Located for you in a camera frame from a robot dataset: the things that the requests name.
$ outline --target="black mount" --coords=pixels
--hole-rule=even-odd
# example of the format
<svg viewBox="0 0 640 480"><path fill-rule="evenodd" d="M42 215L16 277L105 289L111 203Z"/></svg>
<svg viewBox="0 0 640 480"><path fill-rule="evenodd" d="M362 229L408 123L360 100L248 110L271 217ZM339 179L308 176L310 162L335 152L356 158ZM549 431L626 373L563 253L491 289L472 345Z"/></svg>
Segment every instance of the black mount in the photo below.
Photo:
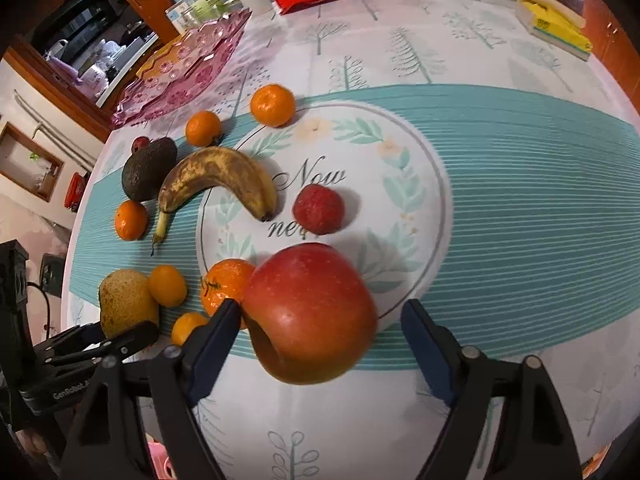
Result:
<svg viewBox="0 0 640 480"><path fill-rule="evenodd" d="M63 480L156 478L136 397L153 398L180 480L225 480L191 409L212 390L240 320L239 305L225 300L183 348L171 345L152 360L128 364L116 355L102 359L69 434ZM461 348L417 300L404 304L401 322L432 393L451 408L417 480L465 480L492 397L505 401L486 479L582 478L569 424L539 358L515 364L489 359L475 347Z"/></svg>
<svg viewBox="0 0 640 480"><path fill-rule="evenodd" d="M101 358L126 358L158 339L149 321L113 338L100 323L75 326L33 346L27 318L26 261L17 240L0 244L0 415L12 431L35 430L58 462L66 438L54 414L80 403ZM92 344L96 348L86 350Z"/></svg>

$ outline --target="plate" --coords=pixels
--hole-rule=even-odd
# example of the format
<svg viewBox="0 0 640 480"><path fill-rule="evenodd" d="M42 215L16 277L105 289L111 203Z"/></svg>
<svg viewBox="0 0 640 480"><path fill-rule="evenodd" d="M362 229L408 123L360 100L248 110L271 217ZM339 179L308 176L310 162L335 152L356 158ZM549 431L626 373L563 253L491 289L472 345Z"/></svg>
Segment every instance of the plate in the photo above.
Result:
<svg viewBox="0 0 640 480"><path fill-rule="evenodd" d="M200 28L192 28L185 33L140 78L125 88L118 110L113 115L114 125L124 126L157 118L199 95L223 69L250 16L251 11L243 9L205 22ZM149 105L164 95L167 95L166 102L149 112Z"/></svg>
<svg viewBox="0 0 640 480"><path fill-rule="evenodd" d="M408 298L427 290L449 247L453 200L443 161L412 124L369 104L328 101L299 108L283 128L256 128L236 149L270 172L280 212L258 222L227 190L207 191L196 228L203 275L224 258L259 265L288 246L329 244L372 293L379 330L399 319ZM293 219L296 196L311 183L344 199L346 218L337 233L319 237Z"/></svg>

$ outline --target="banana stem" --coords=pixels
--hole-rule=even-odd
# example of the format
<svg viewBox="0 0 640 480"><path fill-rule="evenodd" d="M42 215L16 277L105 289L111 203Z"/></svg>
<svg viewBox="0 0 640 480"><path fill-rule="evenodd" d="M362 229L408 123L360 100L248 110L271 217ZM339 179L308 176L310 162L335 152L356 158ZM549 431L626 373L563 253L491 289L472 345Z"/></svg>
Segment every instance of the banana stem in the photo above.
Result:
<svg viewBox="0 0 640 480"><path fill-rule="evenodd" d="M166 225L169 221L170 213L165 213L163 211L160 212L158 216L158 224L156 225L156 232L154 233L154 238L151 240L151 255L154 255L154 250L156 248L156 244L161 244L164 241L164 236L166 235Z"/></svg>

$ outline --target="shelf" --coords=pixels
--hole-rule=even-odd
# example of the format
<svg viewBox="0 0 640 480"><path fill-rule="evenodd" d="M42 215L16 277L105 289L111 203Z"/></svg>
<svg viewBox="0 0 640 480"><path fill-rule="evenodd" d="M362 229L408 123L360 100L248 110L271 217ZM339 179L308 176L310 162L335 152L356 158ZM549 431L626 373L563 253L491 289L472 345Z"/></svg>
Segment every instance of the shelf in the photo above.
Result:
<svg viewBox="0 0 640 480"><path fill-rule="evenodd" d="M51 200L62 164L11 123L0 132L0 174L46 202Z"/></svg>

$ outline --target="cable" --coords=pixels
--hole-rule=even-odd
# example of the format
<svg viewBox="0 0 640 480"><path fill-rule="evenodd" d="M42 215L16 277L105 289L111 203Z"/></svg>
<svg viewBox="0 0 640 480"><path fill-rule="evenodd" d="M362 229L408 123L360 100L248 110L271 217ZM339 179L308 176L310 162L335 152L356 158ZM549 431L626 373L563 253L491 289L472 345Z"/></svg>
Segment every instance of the cable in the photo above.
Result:
<svg viewBox="0 0 640 480"><path fill-rule="evenodd" d="M37 288L44 296L44 301L47 302L47 338L46 339L49 339L49 331L51 330L51 306L49 304L49 298L47 297L47 293L37 283L27 282L27 286L34 286L35 288Z"/></svg>

